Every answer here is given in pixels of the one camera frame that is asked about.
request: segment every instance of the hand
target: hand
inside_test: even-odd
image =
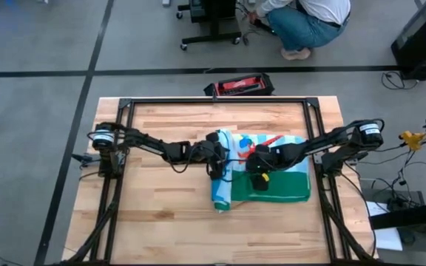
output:
[[[259,16],[257,15],[256,11],[252,11],[252,12],[250,12],[250,13],[248,14],[248,17],[249,17],[249,22],[250,22],[251,24],[253,24],[253,23],[254,23],[254,21],[256,21],[256,19],[258,19],[258,18],[259,18]]]

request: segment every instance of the floor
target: floor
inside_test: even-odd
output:
[[[416,3],[351,2],[351,21],[337,40],[315,49],[307,61],[289,62],[277,52],[279,41],[266,34],[250,35],[247,47],[224,42],[180,51],[181,36],[196,35],[198,26],[188,16],[178,21],[175,8],[164,8],[160,1],[0,1],[0,265],[1,258],[23,266],[34,263],[70,129],[76,137],[74,152],[82,153],[99,97],[202,95],[208,83],[242,75],[213,74],[228,72],[220,68],[279,66],[288,68],[271,73],[277,95],[337,95],[346,123],[386,120],[385,147],[398,144],[404,130],[421,132],[426,81],[410,91],[390,91],[381,85],[378,71],[395,65],[389,47],[416,12]],[[106,12],[107,3],[113,4],[111,12]],[[101,38],[98,31],[108,17]],[[98,48],[99,57],[93,57]],[[294,71],[297,67],[305,72]],[[196,74],[174,75],[183,68]],[[101,71],[119,69],[132,71]],[[84,93],[85,105],[78,100]],[[76,131],[72,119],[83,105]],[[366,160],[378,162],[398,153],[374,153]],[[415,160],[426,160],[426,146]],[[359,172],[363,179],[392,180],[402,164],[403,159],[360,165]],[[79,174],[78,165],[71,163],[46,263],[57,262],[64,249]],[[407,179],[426,201],[426,166],[412,168]],[[379,250],[379,255],[386,262],[426,265],[426,253]]]

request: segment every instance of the towel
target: towel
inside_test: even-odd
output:
[[[221,145],[227,148],[227,160],[245,160],[257,144],[274,147],[286,143],[302,143],[301,137],[274,134],[232,134],[227,129],[217,131]],[[218,212],[228,211],[231,201],[306,202],[310,197],[308,160],[303,160],[284,171],[268,174],[267,191],[255,191],[246,162],[230,161],[223,178],[212,181],[212,202]]]

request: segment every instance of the cloth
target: cloth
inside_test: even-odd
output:
[[[264,17],[272,10],[285,7],[291,2],[292,0],[265,0],[256,8],[256,13],[259,17]],[[343,25],[351,10],[350,0],[300,0],[300,4],[307,14],[339,25]]]
[[[326,24],[308,15],[299,3],[297,9],[289,6],[274,9],[267,19],[287,51],[324,46],[338,37],[348,23],[345,20],[340,28]]]
[[[301,137],[271,134],[232,134],[229,130],[218,131],[220,143],[227,148],[227,160],[245,160],[253,152],[257,144],[274,147],[286,143],[301,143]],[[310,180],[308,176],[308,160],[303,160],[285,171],[268,174],[267,191],[255,191],[252,188],[249,174],[246,173],[246,162],[231,161],[225,167],[221,180],[212,181],[212,201],[214,208],[228,211],[231,201],[263,201],[263,202],[305,202],[310,197]]]

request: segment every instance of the person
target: person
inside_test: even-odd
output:
[[[304,60],[309,48],[321,47],[338,37],[346,28],[351,11],[350,0],[266,0],[249,13],[249,21],[267,17],[280,37],[282,56],[287,60]]]

